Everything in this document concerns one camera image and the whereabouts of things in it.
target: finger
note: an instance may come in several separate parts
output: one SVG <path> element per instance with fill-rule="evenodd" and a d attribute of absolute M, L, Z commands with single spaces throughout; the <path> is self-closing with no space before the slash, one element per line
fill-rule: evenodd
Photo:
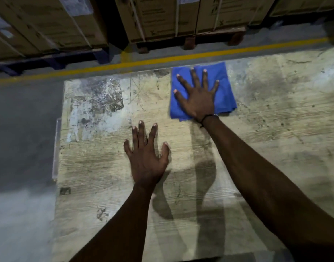
<path fill-rule="evenodd" d="M 204 89 L 208 90 L 208 72 L 207 69 L 203 69 L 202 72 L 202 86 Z"/>
<path fill-rule="evenodd" d="M 178 79 L 179 83 L 181 83 L 182 86 L 184 86 L 187 93 L 190 94 L 190 92 L 192 90 L 191 85 L 189 85 L 189 83 L 180 74 L 177 74 L 177 79 Z"/>
<path fill-rule="evenodd" d="M 200 87 L 201 87 L 200 80 L 199 80 L 199 78 L 198 78 L 198 76 L 197 76 L 197 74 L 196 74 L 195 69 L 194 69 L 194 68 L 191 68 L 190 72 L 191 72 L 191 76 L 192 76 L 192 80 L 193 80 L 193 82 L 194 82 L 194 86 L 195 86 L 195 88 L 196 88 L 196 87 L 200 88 Z"/>
<path fill-rule="evenodd" d="M 139 148 L 143 148 L 145 146 L 145 124 L 144 121 L 139 121 L 139 132 L 138 132 L 138 141 Z"/>
<path fill-rule="evenodd" d="M 162 155 L 160 158 L 160 163 L 162 163 L 164 166 L 167 166 L 169 163 L 169 146 L 166 141 L 162 145 Z"/>
<path fill-rule="evenodd" d="M 138 129 L 137 127 L 132 127 L 132 135 L 133 135 L 133 149 L 138 150 Z"/>
<path fill-rule="evenodd" d="M 187 106 L 187 100 L 183 97 L 182 93 L 180 93 L 177 89 L 174 89 L 174 96 L 178 100 L 180 106 L 182 109 L 186 109 Z"/>
<path fill-rule="evenodd" d="M 219 87 L 219 80 L 217 80 L 215 83 L 214 83 L 214 86 L 211 90 L 211 93 L 213 94 L 213 97 L 215 96 L 217 90 L 218 90 L 218 87 Z"/>
<path fill-rule="evenodd" d="M 130 146 L 129 146 L 129 141 L 128 140 L 125 140 L 124 143 L 123 143 L 123 147 L 124 147 L 124 151 L 126 152 L 126 154 L 128 155 L 128 157 L 131 157 L 133 152 L 132 150 L 130 149 Z"/>
<path fill-rule="evenodd" d="M 151 145 L 152 147 L 154 146 L 156 132 L 157 132 L 157 124 L 154 123 L 152 125 L 152 129 L 151 129 L 150 134 L 149 134 L 149 139 L 147 141 L 148 145 Z"/>

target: left hand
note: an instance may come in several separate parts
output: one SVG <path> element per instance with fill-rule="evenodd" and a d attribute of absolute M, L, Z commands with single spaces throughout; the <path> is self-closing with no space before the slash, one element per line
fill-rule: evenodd
<path fill-rule="evenodd" d="M 139 129 L 135 126 L 132 127 L 133 150 L 131 150 L 128 140 L 124 142 L 124 150 L 130 160 L 134 182 L 149 189 L 155 188 L 169 163 L 169 147 L 166 142 L 162 146 L 161 158 L 158 158 L 155 154 L 154 140 L 156 132 L 157 124 L 154 123 L 147 139 L 144 122 L 139 121 Z"/>

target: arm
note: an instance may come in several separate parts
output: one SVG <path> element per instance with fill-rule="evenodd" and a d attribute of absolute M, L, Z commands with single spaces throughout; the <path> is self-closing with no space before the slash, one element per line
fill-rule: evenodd
<path fill-rule="evenodd" d="M 139 130 L 133 127 L 132 131 L 134 150 L 130 149 L 128 140 L 124 142 L 124 149 L 132 167 L 133 191 L 112 219 L 70 262 L 142 260 L 150 199 L 168 165 L 169 147 L 164 143 L 161 158 L 156 157 L 156 124 L 148 140 L 142 121 Z"/>
<path fill-rule="evenodd" d="M 334 261 L 334 219 L 314 204 L 280 170 L 259 155 L 213 114 L 218 83 L 208 91 L 191 70 L 195 87 L 181 76 L 189 100 L 175 91 L 182 108 L 201 122 L 216 144 L 229 174 L 264 225 L 280 238 L 297 261 Z"/>

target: blue pallet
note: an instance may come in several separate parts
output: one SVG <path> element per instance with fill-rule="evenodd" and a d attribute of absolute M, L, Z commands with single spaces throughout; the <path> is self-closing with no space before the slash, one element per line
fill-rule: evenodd
<path fill-rule="evenodd" d="M 99 64 L 110 62 L 108 48 L 96 48 L 73 52 L 60 52 L 43 57 L 0 62 L 0 70 L 10 76 L 19 76 L 24 70 L 52 67 L 54 70 L 65 69 L 66 65 L 75 62 L 97 60 Z"/>

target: blue microfiber towel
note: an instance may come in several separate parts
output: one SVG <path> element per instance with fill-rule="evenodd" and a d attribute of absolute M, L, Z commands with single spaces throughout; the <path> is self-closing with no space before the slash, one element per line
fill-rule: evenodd
<path fill-rule="evenodd" d="M 225 62 L 220 62 L 214 65 L 195 66 L 196 74 L 202 82 L 202 71 L 207 69 L 208 72 L 208 90 L 211 90 L 216 80 L 219 80 L 219 87 L 214 97 L 214 112 L 215 114 L 232 112 L 237 106 L 236 101 L 231 90 L 228 75 L 226 73 Z M 179 83 L 177 74 L 180 74 L 187 82 L 194 86 L 190 69 L 188 67 L 174 67 L 172 69 L 172 88 L 170 99 L 170 117 L 178 118 L 180 121 L 191 119 L 180 107 L 177 99 L 174 96 L 174 89 L 177 89 L 182 95 L 188 99 L 186 89 Z"/>

